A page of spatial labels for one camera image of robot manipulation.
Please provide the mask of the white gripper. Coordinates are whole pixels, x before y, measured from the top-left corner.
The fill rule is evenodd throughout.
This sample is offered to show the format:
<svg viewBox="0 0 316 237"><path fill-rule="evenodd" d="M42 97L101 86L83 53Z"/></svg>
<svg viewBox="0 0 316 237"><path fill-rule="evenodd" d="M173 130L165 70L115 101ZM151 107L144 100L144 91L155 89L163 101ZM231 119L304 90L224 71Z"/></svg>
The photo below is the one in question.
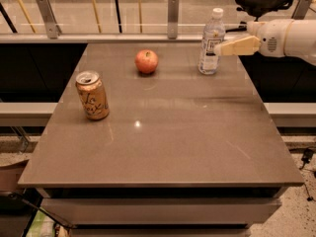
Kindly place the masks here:
<svg viewBox="0 0 316 237"><path fill-rule="evenodd" d="M217 44L213 52L218 56L252 55L284 57L285 40L293 21L291 19L269 22L248 22L249 33Z"/></svg>

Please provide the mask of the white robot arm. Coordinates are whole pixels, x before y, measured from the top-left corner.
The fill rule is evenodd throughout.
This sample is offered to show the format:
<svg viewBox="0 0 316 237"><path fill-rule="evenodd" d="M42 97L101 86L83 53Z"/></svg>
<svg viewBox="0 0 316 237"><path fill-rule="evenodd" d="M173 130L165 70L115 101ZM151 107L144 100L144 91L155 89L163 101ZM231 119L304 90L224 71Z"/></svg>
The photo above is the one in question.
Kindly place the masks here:
<svg viewBox="0 0 316 237"><path fill-rule="evenodd" d="M214 47L223 55L296 57L316 65L316 21L278 19L269 22L248 22L247 33L225 40Z"/></svg>

